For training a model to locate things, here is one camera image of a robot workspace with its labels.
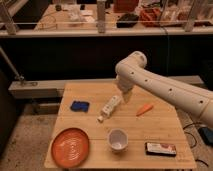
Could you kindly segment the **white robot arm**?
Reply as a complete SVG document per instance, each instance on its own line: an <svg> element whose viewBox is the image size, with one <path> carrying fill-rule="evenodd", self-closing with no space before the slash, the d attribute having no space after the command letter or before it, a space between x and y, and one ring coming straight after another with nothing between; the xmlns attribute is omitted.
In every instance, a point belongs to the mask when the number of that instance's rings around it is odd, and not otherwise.
<svg viewBox="0 0 213 171"><path fill-rule="evenodd" d="M126 94L137 85L198 118L213 129L213 92L145 69L144 53L134 51L116 64L117 87Z"/></svg>

